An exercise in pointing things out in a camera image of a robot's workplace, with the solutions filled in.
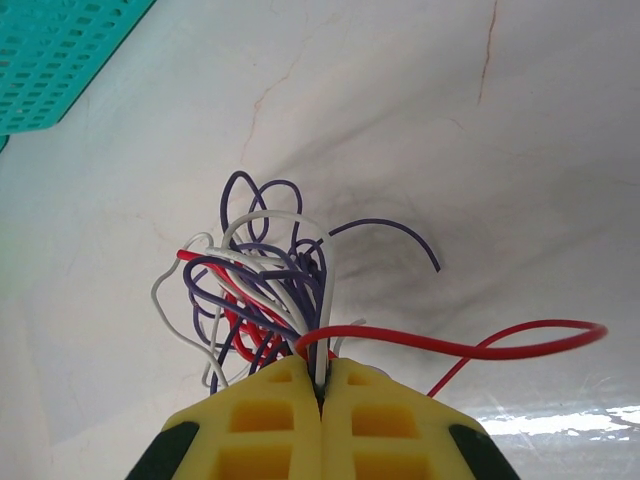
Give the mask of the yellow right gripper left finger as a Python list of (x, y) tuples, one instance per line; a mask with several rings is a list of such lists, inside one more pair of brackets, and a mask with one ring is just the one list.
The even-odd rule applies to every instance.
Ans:
[(298, 356), (173, 414), (130, 479), (318, 479), (320, 410)]

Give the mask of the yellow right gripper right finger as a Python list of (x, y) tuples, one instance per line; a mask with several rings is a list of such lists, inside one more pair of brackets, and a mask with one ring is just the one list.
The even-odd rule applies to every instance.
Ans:
[(346, 358), (331, 362), (322, 414), (325, 479), (508, 479), (473, 418)]

